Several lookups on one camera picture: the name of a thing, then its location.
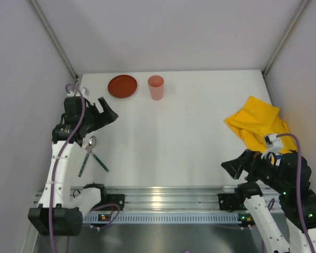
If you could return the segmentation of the spoon with green handle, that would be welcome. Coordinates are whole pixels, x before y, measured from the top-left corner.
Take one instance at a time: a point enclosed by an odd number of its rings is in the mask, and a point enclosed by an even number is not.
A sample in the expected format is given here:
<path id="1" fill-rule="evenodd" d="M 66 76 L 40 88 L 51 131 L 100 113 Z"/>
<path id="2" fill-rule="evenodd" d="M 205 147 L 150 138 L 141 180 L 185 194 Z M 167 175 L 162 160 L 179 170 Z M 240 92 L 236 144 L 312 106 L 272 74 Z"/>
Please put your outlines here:
<path id="1" fill-rule="evenodd" d="M 82 145 L 82 147 L 86 151 L 86 156 L 85 156 L 83 163 L 81 165 L 80 171 L 78 173 L 78 177 L 82 176 L 83 171 L 85 169 L 85 166 L 87 164 L 87 161 L 90 157 L 90 153 L 91 153 L 92 149 L 96 146 L 96 143 L 97 143 L 97 138 L 96 138 L 96 136 L 93 135 L 89 138 L 89 140 L 85 144 Z"/>

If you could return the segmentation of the fork with green handle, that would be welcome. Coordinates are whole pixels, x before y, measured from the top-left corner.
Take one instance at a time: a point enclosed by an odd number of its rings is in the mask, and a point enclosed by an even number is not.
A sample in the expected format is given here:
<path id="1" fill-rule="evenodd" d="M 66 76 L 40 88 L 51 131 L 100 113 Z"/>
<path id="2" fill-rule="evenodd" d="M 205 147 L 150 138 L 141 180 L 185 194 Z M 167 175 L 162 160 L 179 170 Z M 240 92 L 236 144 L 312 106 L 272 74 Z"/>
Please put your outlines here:
<path id="1" fill-rule="evenodd" d="M 82 171 L 85 169 L 85 166 L 87 164 L 87 161 L 90 157 L 90 155 L 93 156 L 93 158 L 100 164 L 100 166 L 106 171 L 109 172 L 110 170 L 107 168 L 107 166 L 102 162 L 102 160 L 92 151 L 92 146 L 89 146 L 88 143 L 83 144 L 83 148 L 86 150 L 86 156 L 84 158 L 84 161 L 82 163 L 81 166 L 81 172 L 80 174 L 82 174 Z"/>

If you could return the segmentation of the red round plate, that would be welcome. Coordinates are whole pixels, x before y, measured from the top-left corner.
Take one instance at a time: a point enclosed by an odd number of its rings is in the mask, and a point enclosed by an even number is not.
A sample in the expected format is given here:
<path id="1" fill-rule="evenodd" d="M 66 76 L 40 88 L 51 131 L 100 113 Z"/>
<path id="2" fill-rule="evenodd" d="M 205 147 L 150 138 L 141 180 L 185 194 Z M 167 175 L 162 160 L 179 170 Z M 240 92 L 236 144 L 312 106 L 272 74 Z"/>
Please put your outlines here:
<path id="1" fill-rule="evenodd" d="M 110 80 L 107 89 L 115 98 L 128 98 L 135 93 L 137 81 L 130 75 L 118 75 Z"/>

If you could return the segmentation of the yellow printed cloth placemat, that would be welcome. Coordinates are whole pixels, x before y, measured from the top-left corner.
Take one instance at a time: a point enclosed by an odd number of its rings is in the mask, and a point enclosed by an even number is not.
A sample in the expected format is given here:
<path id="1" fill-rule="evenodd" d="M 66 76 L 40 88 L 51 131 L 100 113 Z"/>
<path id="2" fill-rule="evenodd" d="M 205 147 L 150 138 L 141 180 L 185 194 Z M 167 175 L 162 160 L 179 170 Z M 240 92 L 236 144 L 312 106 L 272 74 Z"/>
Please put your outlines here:
<path id="1" fill-rule="evenodd" d="M 227 126 L 243 140 L 247 149 L 264 152 L 264 136 L 289 133 L 288 124 L 280 116 L 278 107 L 250 96 L 242 109 L 224 120 Z"/>

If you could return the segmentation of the pink plastic cup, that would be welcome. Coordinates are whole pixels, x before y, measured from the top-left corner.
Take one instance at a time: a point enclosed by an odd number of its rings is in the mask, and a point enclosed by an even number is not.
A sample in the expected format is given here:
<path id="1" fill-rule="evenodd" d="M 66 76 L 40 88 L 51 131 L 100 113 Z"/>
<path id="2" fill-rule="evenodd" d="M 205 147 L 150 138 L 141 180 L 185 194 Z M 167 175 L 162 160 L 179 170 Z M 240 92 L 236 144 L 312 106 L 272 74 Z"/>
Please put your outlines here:
<path id="1" fill-rule="evenodd" d="M 153 100 L 159 101 L 163 97 L 164 79 L 159 75 L 151 76 L 148 79 L 148 86 Z"/>

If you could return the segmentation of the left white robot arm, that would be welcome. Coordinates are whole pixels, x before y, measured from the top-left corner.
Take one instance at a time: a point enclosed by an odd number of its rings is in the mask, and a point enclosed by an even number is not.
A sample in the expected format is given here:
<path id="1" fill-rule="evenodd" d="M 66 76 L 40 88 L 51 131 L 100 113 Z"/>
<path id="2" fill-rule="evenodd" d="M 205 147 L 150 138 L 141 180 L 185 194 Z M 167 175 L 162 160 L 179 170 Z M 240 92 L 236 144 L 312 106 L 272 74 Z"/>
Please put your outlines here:
<path id="1" fill-rule="evenodd" d="M 84 217 L 107 203 L 104 184 L 93 180 L 93 173 L 82 169 L 86 157 L 83 140 L 86 135 L 111 123 L 119 116 L 103 97 L 95 103 L 87 98 L 69 96 L 64 113 L 52 131 L 52 158 L 42 196 L 28 219 L 43 236 L 77 236 Z"/>

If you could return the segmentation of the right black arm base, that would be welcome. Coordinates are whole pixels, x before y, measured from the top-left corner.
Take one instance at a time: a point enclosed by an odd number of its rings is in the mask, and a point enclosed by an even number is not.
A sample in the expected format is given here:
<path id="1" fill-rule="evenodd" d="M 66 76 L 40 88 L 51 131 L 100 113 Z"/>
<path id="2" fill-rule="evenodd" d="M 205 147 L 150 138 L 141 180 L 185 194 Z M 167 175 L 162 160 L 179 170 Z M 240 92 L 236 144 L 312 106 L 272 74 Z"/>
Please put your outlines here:
<path id="1" fill-rule="evenodd" d="M 241 200 L 234 193 L 218 194 L 218 201 L 221 211 L 234 212 L 246 210 Z"/>

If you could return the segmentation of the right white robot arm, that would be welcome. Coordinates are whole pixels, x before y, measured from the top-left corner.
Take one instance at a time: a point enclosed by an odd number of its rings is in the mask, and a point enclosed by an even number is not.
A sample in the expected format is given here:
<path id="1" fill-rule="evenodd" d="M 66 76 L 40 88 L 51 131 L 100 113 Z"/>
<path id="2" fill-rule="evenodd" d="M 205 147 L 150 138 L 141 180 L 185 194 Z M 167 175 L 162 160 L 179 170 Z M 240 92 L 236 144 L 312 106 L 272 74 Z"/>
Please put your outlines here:
<path id="1" fill-rule="evenodd" d="M 287 153 L 277 160 L 273 152 L 245 150 L 221 166 L 234 180 L 247 172 L 246 182 L 237 185 L 234 193 L 252 216 L 267 252 L 316 252 L 316 193 L 310 188 L 311 169 L 305 158 Z M 274 221 L 258 181 L 279 194 L 289 241 Z"/>

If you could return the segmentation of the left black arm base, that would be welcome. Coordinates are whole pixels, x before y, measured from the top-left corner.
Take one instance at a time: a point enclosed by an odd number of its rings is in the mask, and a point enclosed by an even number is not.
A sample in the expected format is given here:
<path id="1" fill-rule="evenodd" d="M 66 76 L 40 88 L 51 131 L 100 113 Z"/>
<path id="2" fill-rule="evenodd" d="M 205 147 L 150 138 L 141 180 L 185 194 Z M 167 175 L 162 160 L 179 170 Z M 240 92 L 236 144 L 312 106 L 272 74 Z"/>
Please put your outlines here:
<path id="1" fill-rule="evenodd" d="M 125 204 L 125 195 L 124 194 L 108 194 L 106 198 L 103 200 L 103 204 L 116 204 L 120 207 L 120 210 L 124 209 Z"/>

